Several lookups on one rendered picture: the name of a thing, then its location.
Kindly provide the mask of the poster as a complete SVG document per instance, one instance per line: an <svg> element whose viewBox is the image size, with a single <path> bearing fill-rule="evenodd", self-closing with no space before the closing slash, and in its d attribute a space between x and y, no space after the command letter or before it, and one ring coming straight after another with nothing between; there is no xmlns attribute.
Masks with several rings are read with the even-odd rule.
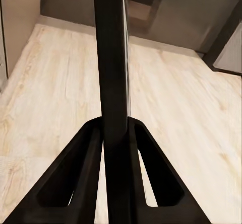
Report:
<svg viewBox="0 0 242 224"><path fill-rule="evenodd" d="M128 116L131 86L127 0L94 0L108 224L130 224Z"/></svg>

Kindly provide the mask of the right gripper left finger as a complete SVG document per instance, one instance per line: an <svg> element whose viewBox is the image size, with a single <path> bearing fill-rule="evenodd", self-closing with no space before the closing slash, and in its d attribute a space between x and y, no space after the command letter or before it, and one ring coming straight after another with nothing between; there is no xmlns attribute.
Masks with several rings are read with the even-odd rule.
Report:
<svg viewBox="0 0 242 224"><path fill-rule="evenodd" d="M86 122L3 224L94 224L102 117Z"/></svg>

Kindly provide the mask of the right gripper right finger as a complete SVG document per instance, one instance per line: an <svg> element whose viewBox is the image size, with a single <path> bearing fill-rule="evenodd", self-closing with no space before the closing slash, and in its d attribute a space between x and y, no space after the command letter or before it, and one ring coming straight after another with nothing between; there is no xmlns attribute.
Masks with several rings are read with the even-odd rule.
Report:
<svg viewBox="0 0 242 224"><path fill-rule="evenodd" d="M211 224L146 125L128 116L130 224ZM158 207L146 204L138 150Z"/></svg>

